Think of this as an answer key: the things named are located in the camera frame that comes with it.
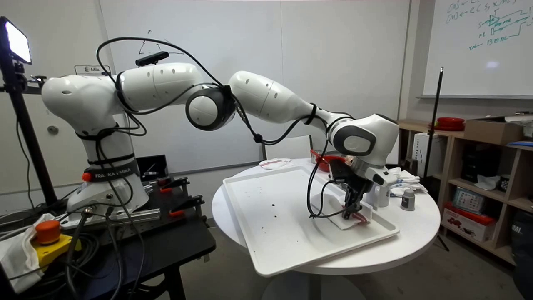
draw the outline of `whiteboard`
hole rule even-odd
[[[533,0],[435,0],[423,95],[533,98]]]
[[[270,77],[329,110],[397,118],[410,0],[177,2],[100,0],[107,35],[164,38],[194,53],[219,80],[239,70]],[[112,48],[115,70],[132,68],[159,45]],[[167,62],[189,62],[170,52]],[[170,172],[259,162],[260,147],[239,117],[217,132],[194,128],[184,107],[142,118],[137,155],[165,153]],[[267,138],[289,123],[252,120]],[[312,133],[310,127],[297,132]]]

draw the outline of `black metal stand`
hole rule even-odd
[[[2,67],[2,75],[5,82],[5,90],[12,98],[17,120],[20,123],[27,148],[34,162],[35,173],[39,177],[40,188],[44,190],[44,195],[45,195],[47,208],[54,210],[59,200],[55,197],[55,190],[45,165],[45,158],[40,152],[29,110],[22,97],[22,92],[24,92],[22,65],[17,67],[17,62],[14,62],[9,53],[0,53],[0,67]]]
[[[433,105],[433,117],[432,117],[432,123],[430,123],[430,140],[428,140],[428,150],[427,150],[427,162],[423,167],[423,178],[422,182],[427,185],[427,188],[430,188],[428,185],[428,167],[430,167],[430,157],[432,157],[432,143],[433,143],[433,133],[435,133],[435,118],[437,118],[437,108],[438,108],[438,102],[440,102],[440,88],[443,85],[443,75],[445,72],[440,70],[438,73],[438,83],[437,83],[437,95],[435,95],[435,105]],[[438,242],[445,247],[447,252],[450,252],[448,245],[445,243],[445,240],[440,237],[440,233],[437,233]]]

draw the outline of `floor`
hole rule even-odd
[[[267,293],[270,295],[275,282],[285,280],[285,283],[290,283],[300,278],[297,273],[262,278],[254,272],[245,248],[234,243],[217,227],[212,227],[210,232],[217,238],[217,250],[210,255],[210,260],[197,260],[182,268],[189,300],[265,300],[270,298]],[[367,300],[522,298],[513,283],[510,265],[487,255],[453,233],[443,237],[443,240],[450,252],[433,242],[425,253],[402,267],[345,278],[357,285]]]

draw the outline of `lab equipment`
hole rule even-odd
[[[325,125],[329,142],[343,153],[355,155],[352,165],[357,180],[345,200],[345,215],[358,212],[360,200],[373,183],[388,187],[393,178],[385,168],[398,125],[387,117],[372,115],[355,120],[347,113],[334,113],[305,102],[287,87],[250,72],[237,72],[229,85],[202,83],[202,75],[190,63],[160,63],[125,70],[112,78],[69,75],[50,78],[42,90],[50,112],[67,120],[82,138],[90,167],[84,187],[69,198],[69,212],[92,208],[90,218],[105,220],[139,210],[149,195],[135,172],[135,155],[129,133],[112,115],[124,112],[155,112],[167,105],[185,105],[190,123],[202,130],[224,127],[235,113],[284,123],[319,118]],[[383,193],[378,207],[387,205]]]

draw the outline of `writing on whiteboard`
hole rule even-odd
[[[532,0],[453,0],[445,13],[447,25],[472,27],[468,50],[503,45],[533,30]]]

